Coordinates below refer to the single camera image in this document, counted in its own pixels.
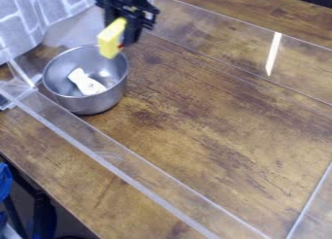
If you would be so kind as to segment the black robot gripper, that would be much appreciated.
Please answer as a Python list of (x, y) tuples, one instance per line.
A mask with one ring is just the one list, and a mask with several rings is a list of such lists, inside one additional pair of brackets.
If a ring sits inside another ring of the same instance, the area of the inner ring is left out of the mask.
[(150, 0), (97, 0), (97, 6), (105, 10), (105, 24), (110, 24), (119, 18), (127, 18), (123, 33), (123, 45), (130, 47), (139, 41), (143, 28), (153, 29), (159, 8)]

